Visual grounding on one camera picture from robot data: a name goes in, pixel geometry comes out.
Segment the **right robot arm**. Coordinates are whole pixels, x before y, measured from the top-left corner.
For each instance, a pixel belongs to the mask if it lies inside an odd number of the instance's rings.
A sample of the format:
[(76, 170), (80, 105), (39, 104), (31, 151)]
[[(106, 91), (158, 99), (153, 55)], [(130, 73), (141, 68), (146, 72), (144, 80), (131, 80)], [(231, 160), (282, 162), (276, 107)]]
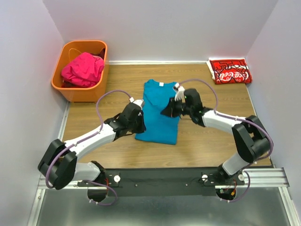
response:
[(258, 117), (247, 118), (220, 113), (204, 107), (196, 89), (185, 89), (180, 84), (173, 87), (175, 96), (169, 99), (162, 115), (175, 118), (189, 116), (193, 123), (218, 129), (233, 135), (237, 152), (221, 164), (211, 178), (223, 185), (233, 180), (241, 170), (258, 160), (270, 156), (273, 141)]

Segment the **blue t shirt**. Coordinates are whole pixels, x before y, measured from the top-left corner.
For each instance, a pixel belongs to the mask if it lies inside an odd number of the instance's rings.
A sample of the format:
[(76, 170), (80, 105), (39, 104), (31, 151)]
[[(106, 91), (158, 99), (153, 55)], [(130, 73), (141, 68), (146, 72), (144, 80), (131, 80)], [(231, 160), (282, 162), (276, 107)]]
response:
[(161, 111), (167, 107), (169, 99), (175, 96), (174, 85), (175, 82), (163, 83), (153, 79), (144, 84), (143, 114), (146, 130), (141, 134), (136, 134), (136, 140), (167, 145), (176, 144), (180, 118), (171, 118), (161, 114)]

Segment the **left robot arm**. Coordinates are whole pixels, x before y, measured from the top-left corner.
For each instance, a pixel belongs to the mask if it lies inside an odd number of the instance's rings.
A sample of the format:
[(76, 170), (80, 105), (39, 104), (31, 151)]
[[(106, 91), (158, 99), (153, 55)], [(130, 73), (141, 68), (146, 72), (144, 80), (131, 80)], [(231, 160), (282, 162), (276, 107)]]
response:
[(38, 170), (46, 178), (46, 185), (60, 190), (70, 182), (88, 180), (99, 186), (104, 182), (104, 168), (97, 162), (79, 163), (91, 151), (115, 140), (146, 130), (143, 117), (144, 100), (126, 105), (123, 112), (106, 119), (96, 129), (72, 140), (53, 140), (44, 153)]

